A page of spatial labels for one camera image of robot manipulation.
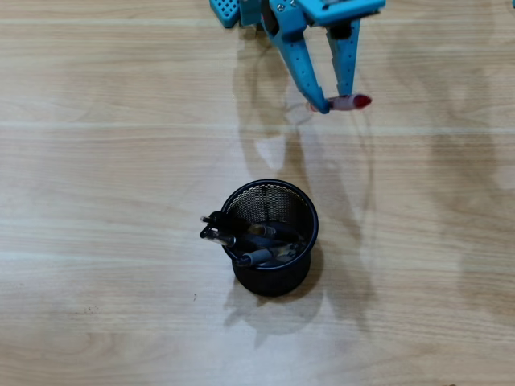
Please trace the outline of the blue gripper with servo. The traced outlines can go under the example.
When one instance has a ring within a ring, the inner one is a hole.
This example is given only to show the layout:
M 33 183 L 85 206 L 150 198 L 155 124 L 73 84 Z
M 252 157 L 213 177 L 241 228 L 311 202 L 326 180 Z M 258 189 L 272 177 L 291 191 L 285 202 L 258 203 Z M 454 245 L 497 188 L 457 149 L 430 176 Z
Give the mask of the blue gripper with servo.
M 316 79 L 303 33 L 308 21 L 298 1 L 261 1 L 262 25 L 276 44 L 299 92 L 320 113 L 329 112 L 329 102 Z M 340 95 L 350 95 L 356 70 L 361 21 L 327 29 L 332 65 Z

